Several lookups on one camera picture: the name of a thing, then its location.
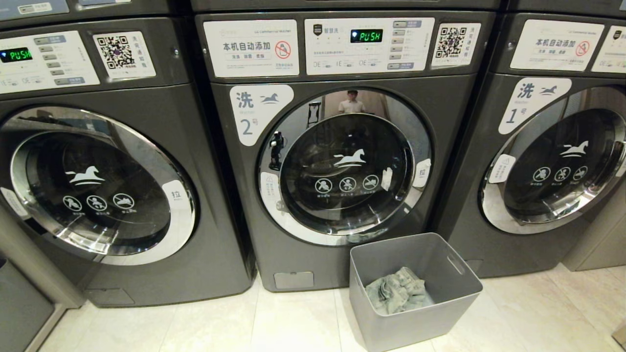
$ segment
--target washing machine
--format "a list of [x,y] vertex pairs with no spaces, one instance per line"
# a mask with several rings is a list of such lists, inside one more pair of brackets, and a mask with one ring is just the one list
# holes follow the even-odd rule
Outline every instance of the washing machine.
[[120,16],[185,14],[176,0],[2,0],[0,29]]
[[173,18],[0,33],[3,205],[101,307],[245,291],[231,210]]
[[432,9],[197,16],[266,289],[347,286],[353,245],[424,230],[494,17]]
[[[431,224],[479,277],[555,267],[588,227],[581,215],[626,171],[620,1],[554,3],[606,16],[504,16]],[[508,9],[551,4],[511,1]]]

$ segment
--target tile floor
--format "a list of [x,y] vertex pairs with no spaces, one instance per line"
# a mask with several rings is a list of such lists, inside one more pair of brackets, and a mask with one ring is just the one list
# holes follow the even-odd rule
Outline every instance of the tile floor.
[[[483,280],[485,290],[445,336],[397,351],[623,352],[626,266]],[[42,352],[365,351],[347,289],[244,294],[155,308],[68,311]]]

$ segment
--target green push display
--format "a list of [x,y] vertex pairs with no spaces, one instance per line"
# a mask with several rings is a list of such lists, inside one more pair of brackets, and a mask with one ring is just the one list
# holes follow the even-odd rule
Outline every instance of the green push display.
[[382,29],[353,29],[350,31],[350,43],[380,43]]
[[32,60],[33,55],[28,48],[15,48],[0,50],[0,60],[3,63],[14,63],[18,61]]

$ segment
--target horse logo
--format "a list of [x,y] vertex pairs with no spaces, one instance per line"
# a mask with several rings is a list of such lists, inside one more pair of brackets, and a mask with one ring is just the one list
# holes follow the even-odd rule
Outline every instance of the horse logo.
[[577,147],[571,144],[565,144],[563,147],[568,148],[568,149],[565,150],[563,153],[561,153],[561,155],[563,155],[563,158],[580,158],[583,155],[587,154],[585,152],[585,147],[588,147],[588,146],[589,146],[588,140],[585,140]]
[[100,172],[98,168],[90,166],[83,173],[68,171],[65,174],[74,175],[74,178],[69,181],[73,185],[101,185],[105,179],[96,176],[96,172]]
[[365,151],[363,149],[359,149],[354,152],[353,155],[345,156],[343,154],[335,154],[333,155],[335,158],[341,158],[340,161],[334,163],[336,167],[348,167],[348,166],[362,166],[366,163],[365,160],[361,159],[361,157],[365,155]]

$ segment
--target laundry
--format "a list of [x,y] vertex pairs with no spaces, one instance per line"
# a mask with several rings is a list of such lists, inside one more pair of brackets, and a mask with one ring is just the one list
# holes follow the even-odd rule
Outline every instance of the laundry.
[[376,312],[389,315],[421,308],[426,298],[424,280],[407,267],[365,287]]

